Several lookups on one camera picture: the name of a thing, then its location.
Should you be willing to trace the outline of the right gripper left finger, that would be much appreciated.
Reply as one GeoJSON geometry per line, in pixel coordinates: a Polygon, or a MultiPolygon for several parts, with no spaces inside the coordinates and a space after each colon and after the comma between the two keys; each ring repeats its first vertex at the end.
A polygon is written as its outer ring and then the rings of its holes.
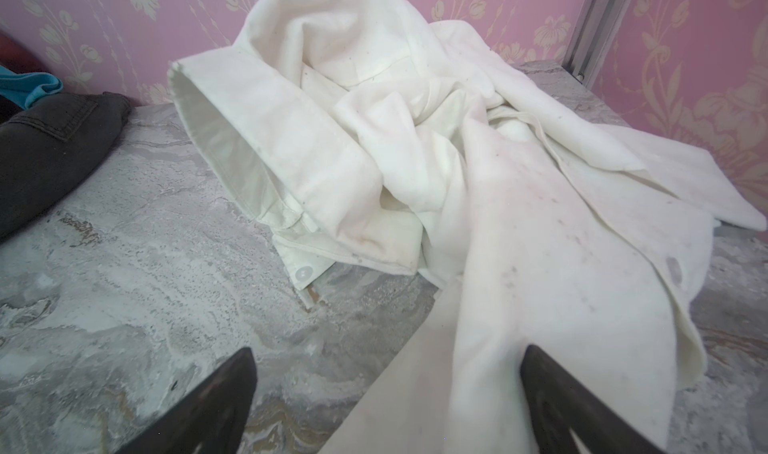
{"type": "Polygon", "coordinates": [[[243,347],[119,451],[237,452],[257,381],[257,366],[252,350],[243,347]]]}

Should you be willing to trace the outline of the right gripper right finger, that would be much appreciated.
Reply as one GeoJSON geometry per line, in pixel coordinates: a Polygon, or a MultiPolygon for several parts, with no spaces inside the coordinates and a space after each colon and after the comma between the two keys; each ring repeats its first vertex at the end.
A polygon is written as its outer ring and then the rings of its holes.
{"type": "Polygon", "coordinates": [[[537,345],[520,366],[533,434],[541,453],[659,453],[563,366],[537,345]]]}

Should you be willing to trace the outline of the white cloth garment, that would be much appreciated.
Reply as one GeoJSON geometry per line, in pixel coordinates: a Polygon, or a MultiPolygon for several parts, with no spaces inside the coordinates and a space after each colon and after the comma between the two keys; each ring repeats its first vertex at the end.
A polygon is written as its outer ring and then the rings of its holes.
{"type": "Polygon", "coordinates": [[[540,451],[531,345],[666,445],[715,228],[766,226],[708,151],[581,118],[407,0],[258,0],[168,84],[296,287],[344,262],[439,288],[325,452],[540,451]]]}

